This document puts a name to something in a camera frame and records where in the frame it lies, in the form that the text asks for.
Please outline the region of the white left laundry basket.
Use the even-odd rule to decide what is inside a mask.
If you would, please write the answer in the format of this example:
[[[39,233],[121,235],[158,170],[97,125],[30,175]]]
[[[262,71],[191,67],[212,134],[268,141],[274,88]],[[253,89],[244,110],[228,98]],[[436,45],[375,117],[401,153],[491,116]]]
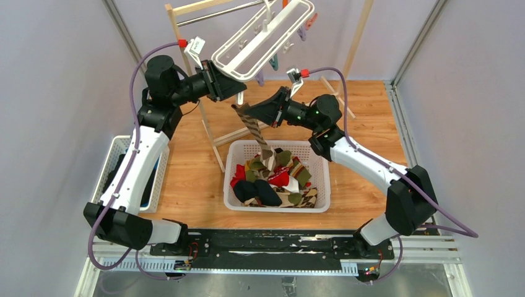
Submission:
[[[115,136],[111,142],[109,151],[106,155],[102,172],[99,175],[94,194],[90,202],[97,203],[103,195],[103,186],[107,180],[108,173],[115,167],[118,161],[118,155],[126,153],[131,144],[131,136]],[[154,178],[154,187],[150,196],[150,204],[147,207],[140,207],[140,213],[155,213],[162,191],[163,180],[167,168],[169,147],[165,147],[158,160],[157,172]]]

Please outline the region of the teal hanger clip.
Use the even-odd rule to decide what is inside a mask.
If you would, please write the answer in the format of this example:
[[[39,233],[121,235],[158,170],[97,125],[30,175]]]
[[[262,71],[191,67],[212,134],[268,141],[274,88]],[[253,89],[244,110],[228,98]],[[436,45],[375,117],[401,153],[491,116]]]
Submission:
[[[279,57],[278,54],[273,55],[273,57],[269,60],[269,64],[271,65],[272,69],[274,71],[279,70]]]

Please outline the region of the orange hanger clip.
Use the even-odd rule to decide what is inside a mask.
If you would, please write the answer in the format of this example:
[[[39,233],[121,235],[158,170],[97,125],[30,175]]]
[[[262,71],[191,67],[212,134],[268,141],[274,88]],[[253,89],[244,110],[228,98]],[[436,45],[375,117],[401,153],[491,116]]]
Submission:
[[[306,30],[309,30],[318,18],[318,13],[313,14],[305,23]]]

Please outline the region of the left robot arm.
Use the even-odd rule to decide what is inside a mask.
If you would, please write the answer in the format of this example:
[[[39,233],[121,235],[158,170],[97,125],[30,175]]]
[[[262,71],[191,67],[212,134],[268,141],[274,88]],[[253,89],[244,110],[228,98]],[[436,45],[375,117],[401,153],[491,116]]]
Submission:
[[[138,215],[144,190],[162,152],[168,147],[183,117],[181,106],[202,97],[223,101],[247,89],[204,60],[196,74],[186,75],[166,55],[146,64],[147,89],[137,113],[130,148],[97,203],[89,202],[84,217],[92,227],[90,237],[140,250],[149,244],[166,244],[175,255],[185,254],[190,238],[188,227],[171,220],[149,220]]]

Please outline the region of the pile of colourful socks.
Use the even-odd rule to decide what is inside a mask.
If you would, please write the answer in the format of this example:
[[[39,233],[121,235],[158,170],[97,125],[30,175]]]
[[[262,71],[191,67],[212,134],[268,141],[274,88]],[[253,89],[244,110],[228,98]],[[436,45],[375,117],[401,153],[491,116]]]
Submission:
[[[271,170],[260,154],[235,165],[228,186],[234,200],[244,207],[314,208],[318,190],[311,173],[291,151],[277,148],[275,153]]]

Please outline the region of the dark clothes in left basket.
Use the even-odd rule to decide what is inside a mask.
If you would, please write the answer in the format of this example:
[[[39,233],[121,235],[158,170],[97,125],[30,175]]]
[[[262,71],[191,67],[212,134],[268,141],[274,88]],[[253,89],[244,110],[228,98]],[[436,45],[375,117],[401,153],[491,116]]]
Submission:
[[[103,193],[110,187],[110,183],[113,181],[114,177],[116,176],[116,173],[118,172],[118,169],[120,168],[124,160],[124,157],[125,157],[124,153],[118,155],[118,161],[115,167],[108,173],[107,180],[103,186],[103,190],[102,190]],[[145,189],[142,195],[142,199],[141,199],[141,207],[147,207],[150,204],[150,196],[151,196],[151,192],[154,187],[154,178],[157,172],[158,162],[159,160],[156,161],[154,168],[149,176],[148,182],[145,186]]]

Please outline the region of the brown striped sock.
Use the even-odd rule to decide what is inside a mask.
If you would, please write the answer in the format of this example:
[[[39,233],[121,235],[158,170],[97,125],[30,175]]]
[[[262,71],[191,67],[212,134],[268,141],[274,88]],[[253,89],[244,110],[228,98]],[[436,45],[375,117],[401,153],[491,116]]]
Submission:
[[[246,128],[250,131],[256,142],[259,144],[261,149],[261,163],[269,171],[274,171],[274,168],[276,167],[276,152],[268,145],[262,136],[258,120],[246,113],[250,105],[245,103],[241,106],[231,105],[231,107],[235,110],[241,121],[245,124]]]

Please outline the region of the white laundry basket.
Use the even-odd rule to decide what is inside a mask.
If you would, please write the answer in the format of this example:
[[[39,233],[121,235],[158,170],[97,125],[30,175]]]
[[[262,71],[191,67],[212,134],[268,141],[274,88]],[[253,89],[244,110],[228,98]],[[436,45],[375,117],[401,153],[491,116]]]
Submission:
[[[296,140],[269,140],[272,148],[289,150],[299,158],[311,174],[312,186],[317,189],[316,202],[313,208],[275,208],[275,207],[247,207],[235,196],[230,182],[236,172],[236,166],[244,164],[260,152],[256,140],[236,140],[231,143],[225,163],[223,182],[223,202],[230,210],[244,212],[274,212],[274,213],[323,213],[331,203],[331,184],[328,161],[312,151],[310,143]]]
[[[118,155],[126,153],[131,144],[131,136],[115,136],[111,142],[109,151],[106,155],[102,172],[99,175],[94,194],[90,202],[97,203],[103,195],[103,186],[107,180],[108,173],[115,167],[118,161]],[[158,160],[157,172],[154,178],[154,187],[150,196],[150,204],[147,207],[140,207],[140,213],[155,213],[162,191],[163,180],[167,168],[169,147],[165,147]]]

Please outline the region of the white hanger clip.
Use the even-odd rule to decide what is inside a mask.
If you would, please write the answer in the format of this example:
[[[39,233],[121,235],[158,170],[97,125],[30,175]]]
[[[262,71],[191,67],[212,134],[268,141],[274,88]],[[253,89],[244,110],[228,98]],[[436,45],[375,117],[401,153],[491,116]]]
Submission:
[[[293,46],[294,46],[294,44],[293,44],[292,42],[287,41],[287,42],[285,43],[285,45],[283,46],[283,48],[282,48],[282,52],[283,52],[283,54],[287,54],[287,53],[291,50],[291,48],[292,48]]]
[[[237,93],[235,104],[238,106],[241,106],[244,104],[244,92]]]

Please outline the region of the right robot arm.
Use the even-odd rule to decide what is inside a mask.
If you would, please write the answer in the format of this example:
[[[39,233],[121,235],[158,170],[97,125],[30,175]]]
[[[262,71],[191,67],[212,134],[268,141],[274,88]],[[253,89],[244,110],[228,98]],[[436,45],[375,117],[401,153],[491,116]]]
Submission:
[[[346,136],[337,125],[342,112],[335,96],[320,95],[306,105],[292,100],[290,89],[281,87],[243,112],[272,127],[286,122],[309,129],[308,141],[315,154],[354,171],[386,195],[384,214],[358,229],[354,250],[360,257],[371,257],[379,243],[393,236],[414,234],[436,212],[437,199],[427,170],[391,162]]]

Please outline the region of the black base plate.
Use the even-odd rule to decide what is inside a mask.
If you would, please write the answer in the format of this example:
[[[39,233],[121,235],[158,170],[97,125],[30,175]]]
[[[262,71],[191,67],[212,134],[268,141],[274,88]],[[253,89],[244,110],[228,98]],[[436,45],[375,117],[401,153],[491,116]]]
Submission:
[[[185,256],[194,269],[300,272],[341,270],[342,260],[394,259],[390,240],[357,243],[352,230],[190,229],[185,247],[156,244],[152,256]]]

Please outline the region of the white centre laundry basket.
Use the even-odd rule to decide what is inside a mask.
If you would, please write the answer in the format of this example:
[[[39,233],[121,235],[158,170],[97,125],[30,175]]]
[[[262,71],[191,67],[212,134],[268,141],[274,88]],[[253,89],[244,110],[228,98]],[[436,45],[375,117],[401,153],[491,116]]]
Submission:
[[[323,213],[331,203],[331,184],[328,161],[312,151],[310,143],[296,140],[269,140],[272,148],[289,150],[299,158],[311,174],[312,186],[317,189],[316,202],[313,208],[275,208],[275,207],[247,207],[235,196],[230,182],[236,172],[236,166],[244,164],[260,152],[256,140],[236,140],[231,143],[225,163],[223,182],[223,202],[230,210],[244,212],[274,212],[274,213]]]

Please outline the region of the purple hanger clip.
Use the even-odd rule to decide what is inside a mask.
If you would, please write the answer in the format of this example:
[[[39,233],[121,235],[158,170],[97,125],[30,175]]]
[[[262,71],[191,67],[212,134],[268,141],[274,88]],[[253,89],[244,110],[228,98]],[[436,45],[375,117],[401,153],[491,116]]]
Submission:
[[[297,30],[297,33],[301,39],[301,41],[306,41],[306,26],[301,26],[298,30]]]
[[[263,87],[265,85],[265,79],[264,79],[264,72],[259,71],[255,76],[256,82],[260,87]]]

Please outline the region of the white plastic clip hanger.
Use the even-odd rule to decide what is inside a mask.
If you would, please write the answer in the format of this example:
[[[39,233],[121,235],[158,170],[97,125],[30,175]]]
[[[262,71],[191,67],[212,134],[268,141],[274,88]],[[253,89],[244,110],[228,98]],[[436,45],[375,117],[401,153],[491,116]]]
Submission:
[[[240,82],[256,77],[315,14],[311,1],[264,1],[260,10],[212,54],[215,66]]]

